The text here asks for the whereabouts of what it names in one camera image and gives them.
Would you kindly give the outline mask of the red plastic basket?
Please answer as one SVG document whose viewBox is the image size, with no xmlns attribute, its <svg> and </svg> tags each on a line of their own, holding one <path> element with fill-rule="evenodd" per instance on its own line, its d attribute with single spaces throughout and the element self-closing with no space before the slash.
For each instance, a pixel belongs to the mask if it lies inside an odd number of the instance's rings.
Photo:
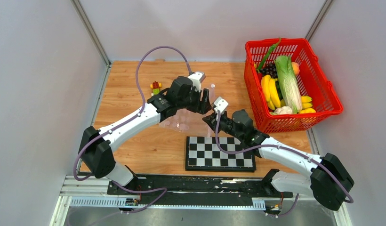
<svg viewBox="0 0 386 226">
<path fill-rule="evenodd" d="M 291 60 L 299 64 L 297 76 L 298 88 L 302 95 L 310 96 L 315 113 L 272 115 L 265 101 L 260 80 L 256 71 L 269 48 L 278 43 L 277 48 L 268 57 L 271 62 L 281 55 L 291 56 Z M 245 44 L 246 61 L 244 80 L 249 95 L 256 127 L 264 133 L 303 131 L 311 128 L 332 115 L 342 113 L 343 106 L 327 80 L 309 42 L 303 38 L 274 38 L 251 40 Z"/>
</svg>

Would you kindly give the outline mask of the clear zip top bag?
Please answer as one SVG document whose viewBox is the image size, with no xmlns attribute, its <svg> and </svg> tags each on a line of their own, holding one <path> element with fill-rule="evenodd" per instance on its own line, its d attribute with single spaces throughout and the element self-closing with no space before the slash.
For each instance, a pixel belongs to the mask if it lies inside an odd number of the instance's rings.
<svg viewBox="0 0 386 226">
<path fill-rule="evenodd" d="M 211 134 L 208 126 L 201 120 L 205 114 L 193 113 L 187 109 L 177 110 L 167 99 L 166 92 L 169 88 L 160 91 L 161 101 L 166 104 L 162 106 L 161 121 L 159 126 L 181 133 L 193 134 L 195 136 L 209 136 Z"/>
</svg>

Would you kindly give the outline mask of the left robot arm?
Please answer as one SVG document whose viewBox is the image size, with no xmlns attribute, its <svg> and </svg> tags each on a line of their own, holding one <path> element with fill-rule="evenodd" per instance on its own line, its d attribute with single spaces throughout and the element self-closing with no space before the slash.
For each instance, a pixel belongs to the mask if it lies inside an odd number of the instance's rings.
<svg viewBox="0 0 386 226">
<path fill-rule="evenodd" d="M 211 110 L 211 105 L 209 90 L 201 89 L 204 80 L 203 72 L 195 72 L 188 77 L 179 76 L 170 88 L 150 97 L 139 109 L 119 121 L 101 129 L 93 126 L 86 128 L 78 158 L 95 178 L 106 177 L 117 182 L 125 194 L 133 194 L 138 184 L 134 174 L 115 161 L 113 152 L 137 133 L 176 115 L 180 109 L 205 115 Z"/>
</svg>

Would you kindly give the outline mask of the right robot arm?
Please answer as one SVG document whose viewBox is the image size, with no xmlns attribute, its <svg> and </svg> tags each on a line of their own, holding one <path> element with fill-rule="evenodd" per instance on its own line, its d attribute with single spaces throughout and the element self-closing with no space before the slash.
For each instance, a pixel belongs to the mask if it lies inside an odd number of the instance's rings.
<svg viewBox="0 0 386 226">
<path fill-rule="evenodd" d="M 267 196 L 279 192 L 292 192 L 312 196 L 324 207 L 337 211 L 342 203 L 353 203 L 350 191 L 354 180 L 340 159 L 331 153 L 324 156 L 310 154 L 277 141 L 258 130 L 245 110 L 229 118 L 227 113 L 214 112 L 202 119 L 217 136 L 220 131 L 238 139 L 242 152 L 253 151 L 259 157 L 278 162 L 296 174 L 277 171 L 262 183 Z"/>
</svg>

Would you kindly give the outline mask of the green napa cabbage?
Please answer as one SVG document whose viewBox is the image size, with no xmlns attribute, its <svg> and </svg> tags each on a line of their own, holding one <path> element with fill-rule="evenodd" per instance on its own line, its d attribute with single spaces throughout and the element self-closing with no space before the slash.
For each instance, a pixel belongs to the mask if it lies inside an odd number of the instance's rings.
<svg viewBox="0 0 386 226">
<path fill-rule="evenodd" d="M 292 66 L 291 56 L 281 55 L 274 60 L 278 81 L 286 106 L 296 114 L 302 110 L 301 93 Z"/>
</svg>

